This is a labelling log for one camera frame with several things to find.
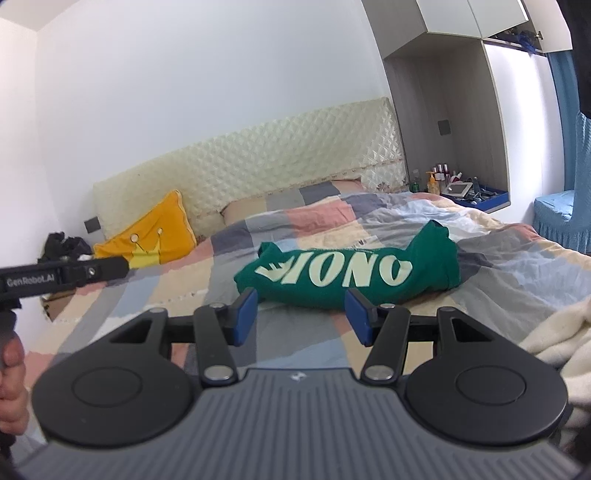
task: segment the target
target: white blanket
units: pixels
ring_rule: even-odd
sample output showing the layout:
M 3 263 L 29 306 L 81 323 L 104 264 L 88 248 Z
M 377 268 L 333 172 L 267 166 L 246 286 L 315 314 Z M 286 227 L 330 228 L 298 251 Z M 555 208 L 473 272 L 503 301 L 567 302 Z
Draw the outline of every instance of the white blanket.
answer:
M 591 421 L 591 297 L 552 314 L 521 342 L 544 362 L 561 368 L 574 410 L 561 444 Z

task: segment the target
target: ribbed gray surface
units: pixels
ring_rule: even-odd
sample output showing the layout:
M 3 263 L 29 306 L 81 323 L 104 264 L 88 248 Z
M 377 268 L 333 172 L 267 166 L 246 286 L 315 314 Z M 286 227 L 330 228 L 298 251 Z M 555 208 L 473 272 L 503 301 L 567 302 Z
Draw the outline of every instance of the ribbed gray surface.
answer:
M 363 387 L 347 369 L 302 372 L 250 370 L 238 385 L 206 391 L 151 442 L 114 451 L 51 444 L 19 470 L 30 480 L 557 480 L 579 471 L 546 442 L 483 452 L 441 440 L 394 392 Z

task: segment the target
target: quilted headboard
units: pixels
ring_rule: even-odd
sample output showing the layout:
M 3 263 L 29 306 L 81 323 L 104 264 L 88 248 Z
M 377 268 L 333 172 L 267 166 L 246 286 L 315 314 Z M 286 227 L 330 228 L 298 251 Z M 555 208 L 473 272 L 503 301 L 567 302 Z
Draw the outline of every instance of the quilted headboard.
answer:
M 406 166 L 389 99 L 323 108 L 198 142 L 95 183 L 103 233 L 110 238 L 170 190 L 196 235 L 224 227 L 233 200 L 328 179 L 362 178 L 370 190 L 397 191 Z

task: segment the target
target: human hand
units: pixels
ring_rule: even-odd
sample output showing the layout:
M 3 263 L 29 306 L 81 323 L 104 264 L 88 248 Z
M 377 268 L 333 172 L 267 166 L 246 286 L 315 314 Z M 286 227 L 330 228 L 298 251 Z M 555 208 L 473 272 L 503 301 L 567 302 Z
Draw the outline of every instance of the human hand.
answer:
M 25 350 L 16 333 L 4 346 L 2 359 L 5 368 L 0 373 L 0 430 L 22 435 L 29 422 L 29 393 L 24 384 Z

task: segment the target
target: yellow pillow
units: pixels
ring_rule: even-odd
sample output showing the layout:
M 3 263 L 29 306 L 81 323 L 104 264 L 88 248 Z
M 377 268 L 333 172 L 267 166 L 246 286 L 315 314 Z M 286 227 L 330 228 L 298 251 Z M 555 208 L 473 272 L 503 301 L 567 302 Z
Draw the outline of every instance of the yellow pillow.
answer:
M 125 231 L 94 248 L 97 258 L 122 255 L 130 268 L 142 268 L 182 258 L 196 245 L 181 193 L 172 190 Z

